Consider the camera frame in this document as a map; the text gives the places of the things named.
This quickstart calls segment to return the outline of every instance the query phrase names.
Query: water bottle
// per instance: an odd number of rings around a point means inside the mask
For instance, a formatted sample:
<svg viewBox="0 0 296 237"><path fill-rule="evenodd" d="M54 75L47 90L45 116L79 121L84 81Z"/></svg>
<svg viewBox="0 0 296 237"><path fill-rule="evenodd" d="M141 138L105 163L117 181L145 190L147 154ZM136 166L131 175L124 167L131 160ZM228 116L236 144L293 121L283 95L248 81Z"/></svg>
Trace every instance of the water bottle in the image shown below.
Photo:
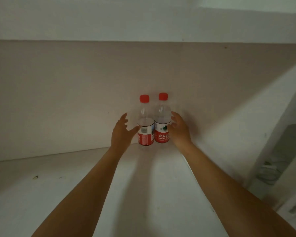
<svg viewBox="0 0 296 237"><path fill-rule="evenodd" d="M168 94L159 94L159 105L155 112L155 141L166 143L169 141L168 125L171 122L171 109L167 105Z"/></svg>
<svg viewBox="0 0 296 237"><path fill-rule="evenodd" d="M149 95L141 95L140 114L137 124L141 126L138 131L138 143L144 146L151 145L154 140L154 119L149 106Z"/></svg>

